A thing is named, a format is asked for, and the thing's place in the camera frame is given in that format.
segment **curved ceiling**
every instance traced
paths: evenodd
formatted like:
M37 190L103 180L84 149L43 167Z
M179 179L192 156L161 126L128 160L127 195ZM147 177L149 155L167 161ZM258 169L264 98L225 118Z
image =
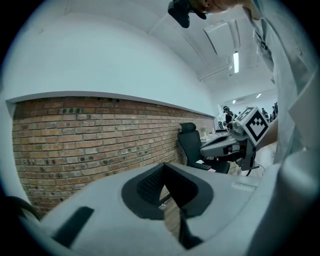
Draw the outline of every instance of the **curved ceiling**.
M242 7L235 7L227 12L208 14L206 20L198 18L194 13L190 16L190 27L182 28L169 14L168 4L171 0L56 0L51 2L56 15L69 13L85 13L107 16L128 23L148 35L158 39L176 53L196 73L209 89L222 90L234 85L244 88L236 95L228 98L224 93L223 100L242 97L246 91L255 93L275 88L270 82L272 74L256 53L253 39L253 28L249 23ZM230 23L236 19L239 32L239 73L229 70L232 61L229 57L218 57L204 28L221 22ZM260 86L252 85L252 73L259 74L265 81Z

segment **air conditioner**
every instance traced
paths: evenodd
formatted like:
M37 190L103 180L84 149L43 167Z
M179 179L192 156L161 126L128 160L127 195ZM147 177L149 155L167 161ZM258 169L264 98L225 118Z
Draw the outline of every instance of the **air conditioner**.
M236 104L239 104L239 103L242 103L242 102L245 102L246 101L246 98L238 98L235 100L235 103Z

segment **white wall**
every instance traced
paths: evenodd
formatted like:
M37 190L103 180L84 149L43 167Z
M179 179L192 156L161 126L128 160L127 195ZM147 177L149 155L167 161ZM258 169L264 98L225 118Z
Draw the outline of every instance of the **white wall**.
M0 177L7 195L25 200L13 156L15 102L99 96L160 103L211 116L218 112L207 87L166 46L114 19L80 13L64 16L59 4L65 3L54 2L54 13L48 18L41 13L31 17L1 70Z

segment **black cushion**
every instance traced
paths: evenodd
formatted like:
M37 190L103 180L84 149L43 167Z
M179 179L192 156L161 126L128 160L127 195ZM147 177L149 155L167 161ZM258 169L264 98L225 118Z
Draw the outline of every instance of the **black cushion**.
M197 129L196 125L193 122L180 123L180 125L181 133L183 134L191 133Z

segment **white panel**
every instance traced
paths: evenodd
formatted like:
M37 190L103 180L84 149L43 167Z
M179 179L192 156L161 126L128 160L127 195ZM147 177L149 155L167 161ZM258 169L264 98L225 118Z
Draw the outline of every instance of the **white panel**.
M207 26L204 31L219 57L230 56L235 51L234 41L227 23Z

